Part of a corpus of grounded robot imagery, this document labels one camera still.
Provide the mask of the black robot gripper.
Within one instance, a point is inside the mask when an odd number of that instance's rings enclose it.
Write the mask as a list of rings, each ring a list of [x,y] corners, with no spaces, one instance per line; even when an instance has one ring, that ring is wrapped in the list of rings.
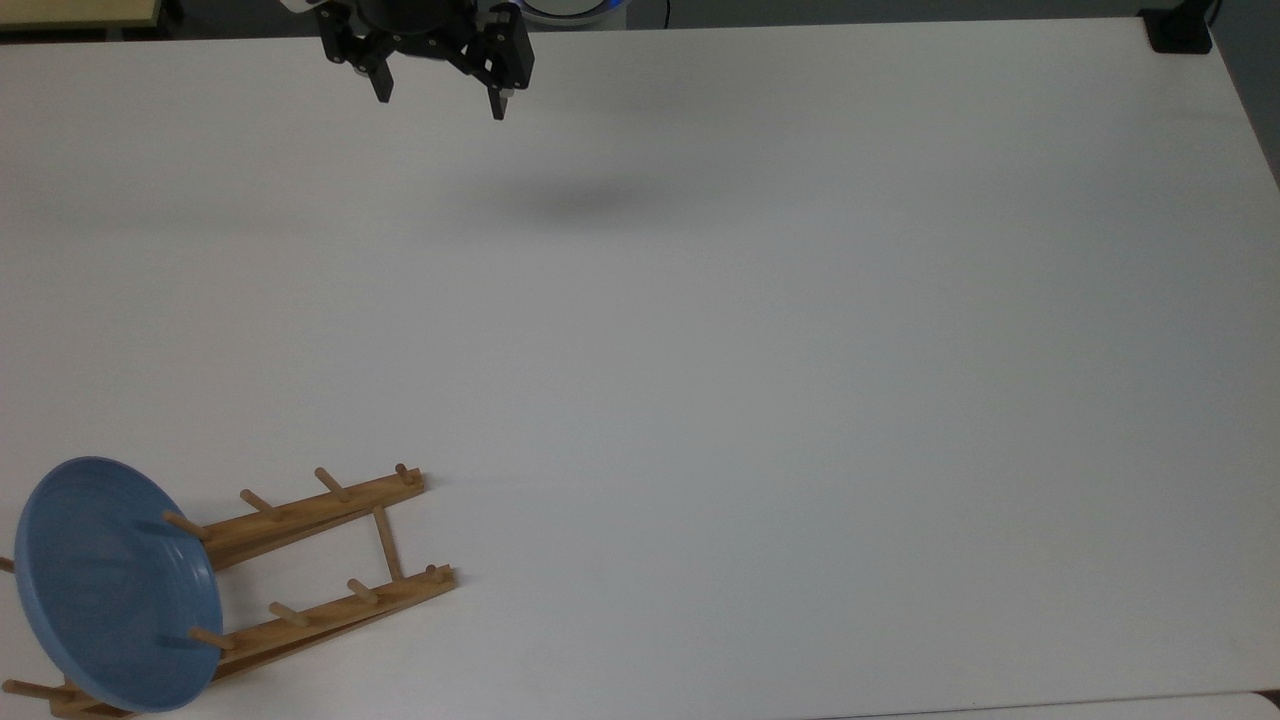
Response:
[[[351,65],[383,104],[394,88],[388,65],[394,51],[449,56],[454,68],[485,86],[497,120],[531,79],[532,45],[517,4],[347,1],[317,5],[316,22],[326,59]]]

